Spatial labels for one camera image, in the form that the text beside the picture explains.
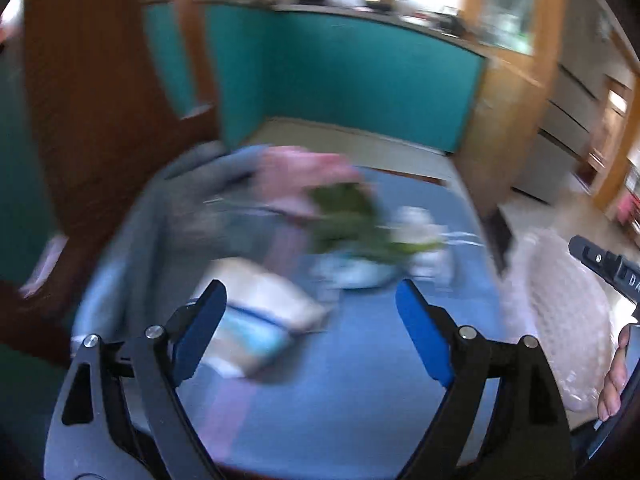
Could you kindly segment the person's right hand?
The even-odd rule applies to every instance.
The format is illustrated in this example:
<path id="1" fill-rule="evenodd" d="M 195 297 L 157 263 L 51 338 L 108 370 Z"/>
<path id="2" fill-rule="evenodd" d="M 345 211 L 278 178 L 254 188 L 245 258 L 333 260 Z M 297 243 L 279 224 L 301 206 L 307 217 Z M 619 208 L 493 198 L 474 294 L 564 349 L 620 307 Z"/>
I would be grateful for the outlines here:
<path id="1" fill-rule="evenodd" d="M 625 326 L 618 336 L 618 346 L 612 359 L 610 369 L 605 375 L 602 391 L 598 400 L 598 417 L 606 422 L 620 411 L 622 392 L 628 380 L 626 369 L 626 353 L 631 325 Z"/>

